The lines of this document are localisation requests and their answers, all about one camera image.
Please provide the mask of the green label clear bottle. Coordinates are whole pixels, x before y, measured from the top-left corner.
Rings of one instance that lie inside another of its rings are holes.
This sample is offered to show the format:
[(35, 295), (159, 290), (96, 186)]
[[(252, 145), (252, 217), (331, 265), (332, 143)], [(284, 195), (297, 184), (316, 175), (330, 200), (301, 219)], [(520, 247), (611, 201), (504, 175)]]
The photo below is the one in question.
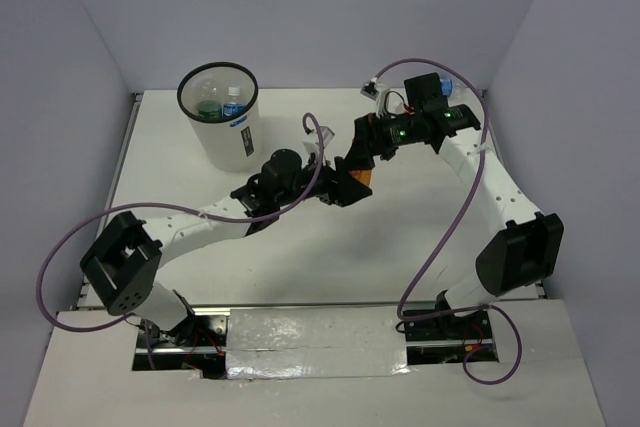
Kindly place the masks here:
[(223, 117), (218, 84), (211, 78), (198, 80), (194, 86), (194, 112), (204, 120), (219, 120)]

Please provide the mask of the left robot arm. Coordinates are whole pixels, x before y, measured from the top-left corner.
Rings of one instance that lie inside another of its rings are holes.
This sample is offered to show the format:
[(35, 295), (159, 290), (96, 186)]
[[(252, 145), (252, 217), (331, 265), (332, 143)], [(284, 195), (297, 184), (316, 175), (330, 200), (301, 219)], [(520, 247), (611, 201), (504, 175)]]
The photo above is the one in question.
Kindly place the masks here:
[(300, 196), (352, 205), (371, 195), (374, 166), (372, 155), (358, 147), (324, 164), (315, 157), (304, 163), (295, 151), (280, 149), (245, 185), (195, 215), (143, 220), (125, 211), (114, 216), (81, 259), (81, 270), (110, 315), (133, 313), (157, 326), (171, 344), (191, 344), (203, 324), (182, 295), (157, 281), (160, 268), (266, 229)]

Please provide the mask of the small blue cap bottle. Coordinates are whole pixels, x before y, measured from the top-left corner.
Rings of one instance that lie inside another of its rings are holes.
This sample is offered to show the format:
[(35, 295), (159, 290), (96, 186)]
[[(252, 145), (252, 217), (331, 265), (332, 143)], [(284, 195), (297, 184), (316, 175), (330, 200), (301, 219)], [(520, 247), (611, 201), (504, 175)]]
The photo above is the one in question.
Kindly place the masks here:
[(440, 84), (442, 94), (451, 100), (459, 100), (468, 92), (467, 85), (457, 78), (441, 76)]

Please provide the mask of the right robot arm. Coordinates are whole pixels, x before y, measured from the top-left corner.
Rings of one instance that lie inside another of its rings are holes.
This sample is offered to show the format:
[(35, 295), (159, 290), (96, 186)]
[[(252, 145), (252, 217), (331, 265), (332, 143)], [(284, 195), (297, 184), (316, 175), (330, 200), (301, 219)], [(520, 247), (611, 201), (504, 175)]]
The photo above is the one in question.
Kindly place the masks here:
[(391, 159), (403, 146), (425, 144), (468, 188), (461, 209), (478, 202), (491, 234), (471, 272), (442, 291), (434, 310), (414, 317), (415, 322), (434, 321), (442, 336), (456, 338), (476, 312), (551, 276), (564, 225), (558, 215), (543, 213), (516, 185), (487, 143), (486, 114), (476, 115), (468, 105), (453, 103), (436, 73), (405, 81), (400, 112), (389, 110), (392, 91), (378, 77), (365, 83), (361, 92), (375, 101), (376, 110), (355, 120), (351, 147), (336, 162), (345, 202), (371, 195), (376, 160)]

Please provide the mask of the blue label water bottle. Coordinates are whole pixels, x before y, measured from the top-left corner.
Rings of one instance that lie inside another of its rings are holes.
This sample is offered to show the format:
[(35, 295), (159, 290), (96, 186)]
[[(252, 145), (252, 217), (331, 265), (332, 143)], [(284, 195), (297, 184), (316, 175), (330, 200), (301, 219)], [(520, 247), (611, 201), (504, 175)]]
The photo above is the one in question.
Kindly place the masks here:
[(223, 104), (223, 116), (225, 118), (234, 117), (243, 112), (245, 103), (243, 102), (243, 92), (240, 86), (230, 86), (228, 96)]

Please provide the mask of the small orange juice bottle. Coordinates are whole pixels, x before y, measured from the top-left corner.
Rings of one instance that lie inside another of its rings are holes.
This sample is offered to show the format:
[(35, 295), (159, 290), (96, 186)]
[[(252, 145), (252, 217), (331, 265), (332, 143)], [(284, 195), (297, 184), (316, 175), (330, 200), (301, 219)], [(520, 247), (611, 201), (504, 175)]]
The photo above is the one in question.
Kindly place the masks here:
[(371, 169), (368, 169), (368, 170), (352, 170), (352, 171), (350, 171), (350, 175), (355, 180), (360, 182), (362, 185), (365, 185), (367, 187), (370, 186), (371, 177), (372, 177), (372, 170)]

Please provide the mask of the silver tape strip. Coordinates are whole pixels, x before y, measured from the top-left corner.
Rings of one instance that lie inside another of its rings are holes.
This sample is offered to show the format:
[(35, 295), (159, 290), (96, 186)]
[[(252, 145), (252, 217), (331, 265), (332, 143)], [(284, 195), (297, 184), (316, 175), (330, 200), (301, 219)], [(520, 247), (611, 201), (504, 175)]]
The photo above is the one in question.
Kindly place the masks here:
[(232, 380), (389, 377), (409, 371), (392, 307), (233, 310)]

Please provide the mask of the white bin with black rim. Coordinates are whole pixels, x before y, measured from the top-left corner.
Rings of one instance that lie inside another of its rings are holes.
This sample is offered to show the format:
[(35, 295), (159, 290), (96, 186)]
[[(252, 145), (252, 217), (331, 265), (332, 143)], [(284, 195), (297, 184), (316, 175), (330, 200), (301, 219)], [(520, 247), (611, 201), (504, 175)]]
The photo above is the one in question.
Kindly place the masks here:
[[(219, 120), (204, 120), (194, 112), (194, 86), (203, 78), (218, 84), (222, 108), (230, 86), (240, 86), (245, 109), (242, 113)], [(188, 118), (212, 165), (225, 172), (247, 171), (261, 154), (262, 132), (258, 105), (259, 86), (254, 74), (232, 62), (213, 62), (190, 71), (177, 89), (177, 102)]]

